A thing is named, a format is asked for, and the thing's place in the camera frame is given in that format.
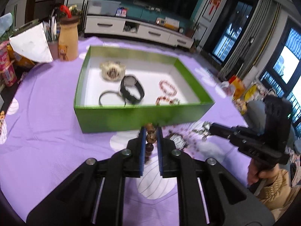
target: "red decoration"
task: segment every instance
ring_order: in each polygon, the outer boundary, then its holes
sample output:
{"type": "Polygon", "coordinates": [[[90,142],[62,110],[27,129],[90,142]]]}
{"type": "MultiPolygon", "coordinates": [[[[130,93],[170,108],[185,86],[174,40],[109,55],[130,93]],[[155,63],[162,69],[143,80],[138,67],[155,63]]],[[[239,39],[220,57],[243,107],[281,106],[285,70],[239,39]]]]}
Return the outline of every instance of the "red decoration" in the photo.
{"type": "Polygon", "coordinates": [[[67,14],[68,18],[71,18],[71,16],[72,16],[71,12],[70,12],[69,8],[66,5],[61,5],[60,10],[61,10],[61,12],[65,12],[67,14]]]}
{"type": "Polygon", "coordinates": [[[211,15],[211,13],[212,13],[212,11],[213,11],[214,8],[215,8],[215,9],[218,9],[220,3],[221,3],[221,0],[210,0],[209,5],[212,4],[212,7],[211,7],[211,9],[210,9],[209,15],[211,15]]]}

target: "beige sleeve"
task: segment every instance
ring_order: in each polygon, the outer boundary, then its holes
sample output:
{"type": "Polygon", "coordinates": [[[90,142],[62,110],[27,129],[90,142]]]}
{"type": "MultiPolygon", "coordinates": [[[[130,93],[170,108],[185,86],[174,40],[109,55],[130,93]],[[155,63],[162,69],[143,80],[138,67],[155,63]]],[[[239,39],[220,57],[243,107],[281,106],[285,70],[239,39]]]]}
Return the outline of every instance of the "beige sleeve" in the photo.
{"type": "Polygon", "coordinates": [[[273,211],[286,206],[291,192],[287,170],[280,170],[275,182],[265,186],[257,197],[269,210],[273,211]]]}
{"type": "Polygon", "coordinates": [[[291,193],[289,194],[287,201],[285,202],[285,205],[283,208],[272,210],[272,214],[275,218],[275,221],[277,221],[289,208],[295,197],[297,196],[298,192],[300,190],[300,186],[295,186],[291,189],[291,193]]]}

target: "window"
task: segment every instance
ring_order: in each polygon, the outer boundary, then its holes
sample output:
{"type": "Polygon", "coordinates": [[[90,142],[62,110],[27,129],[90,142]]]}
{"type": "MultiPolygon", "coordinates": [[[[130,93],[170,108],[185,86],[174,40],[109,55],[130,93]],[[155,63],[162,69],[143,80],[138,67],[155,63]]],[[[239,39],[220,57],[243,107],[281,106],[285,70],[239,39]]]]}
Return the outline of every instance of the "window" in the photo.
{"type": "Polygon", "coordinates": [[[301,137],[301,28],[290,19],[282,38],[268,62],[261,80],[265,79],[278,97],[293,104],[293,126],[301,137]]]}

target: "white watch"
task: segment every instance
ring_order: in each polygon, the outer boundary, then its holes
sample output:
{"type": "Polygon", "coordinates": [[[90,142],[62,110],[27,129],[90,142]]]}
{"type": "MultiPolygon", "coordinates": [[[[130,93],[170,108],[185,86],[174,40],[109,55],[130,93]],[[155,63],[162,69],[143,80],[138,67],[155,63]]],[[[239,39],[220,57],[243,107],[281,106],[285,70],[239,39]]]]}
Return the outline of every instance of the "white watch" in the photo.
{"type": "Polygon", "coordinates": [[[120,81],[125,75],[125,65],[120,62],[106,62],[100,64],[101,75],[108,81],[120,81]]]}

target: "plastic container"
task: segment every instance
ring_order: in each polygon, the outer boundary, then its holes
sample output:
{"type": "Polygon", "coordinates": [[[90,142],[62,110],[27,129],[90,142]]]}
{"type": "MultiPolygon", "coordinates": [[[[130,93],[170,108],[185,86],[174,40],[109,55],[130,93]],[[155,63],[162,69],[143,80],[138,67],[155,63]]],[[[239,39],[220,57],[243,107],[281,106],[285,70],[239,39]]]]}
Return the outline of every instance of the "plastic container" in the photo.
{"type": "Polygon", "coordinates": [[[220,87],[228,97],[233,98],[235,92],[235,86],[230,85],[229,82],[222,82],[220,87]]]}
{"type": "Polygon", "coordinates": [[[115,16],[121,2],[110,0],[89,0],[87,15],[115,16]]]}

